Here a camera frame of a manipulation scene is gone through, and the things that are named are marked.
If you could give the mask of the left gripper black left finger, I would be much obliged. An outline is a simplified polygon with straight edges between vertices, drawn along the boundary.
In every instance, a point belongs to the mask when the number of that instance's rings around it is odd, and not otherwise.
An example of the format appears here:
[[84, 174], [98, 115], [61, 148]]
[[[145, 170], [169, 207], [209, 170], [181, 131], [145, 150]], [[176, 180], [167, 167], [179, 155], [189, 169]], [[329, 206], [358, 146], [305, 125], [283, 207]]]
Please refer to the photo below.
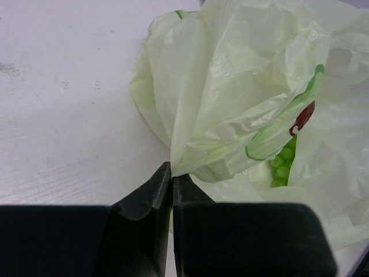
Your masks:
[[113, 205], [2, 205], [2, 276], [164, 276], [171, 170]]

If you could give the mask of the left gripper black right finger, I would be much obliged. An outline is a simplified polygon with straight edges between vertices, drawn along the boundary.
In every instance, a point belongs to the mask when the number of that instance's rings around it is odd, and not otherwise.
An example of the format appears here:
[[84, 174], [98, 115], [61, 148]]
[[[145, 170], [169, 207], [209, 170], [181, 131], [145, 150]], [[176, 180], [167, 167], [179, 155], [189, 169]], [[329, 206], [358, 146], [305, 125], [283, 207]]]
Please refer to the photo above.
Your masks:
[[335, 276], [316, 214], [296, 203], [217, 203], [188, 175], [173, 179], [178, 276]]

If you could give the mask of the light green plastic bag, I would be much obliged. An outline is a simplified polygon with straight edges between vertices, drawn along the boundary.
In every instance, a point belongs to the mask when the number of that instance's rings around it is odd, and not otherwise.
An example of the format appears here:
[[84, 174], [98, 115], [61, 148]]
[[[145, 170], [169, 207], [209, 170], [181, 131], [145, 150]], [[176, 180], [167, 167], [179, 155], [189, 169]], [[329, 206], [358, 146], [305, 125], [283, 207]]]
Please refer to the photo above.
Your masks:
[[[148, 26], [130, 93], [216, 201], [293, 202], [331, 247], [368, 238], [368, 10], [341, 1], [206, 1]], [[270, 161], [297, 136], [288, 185]]]

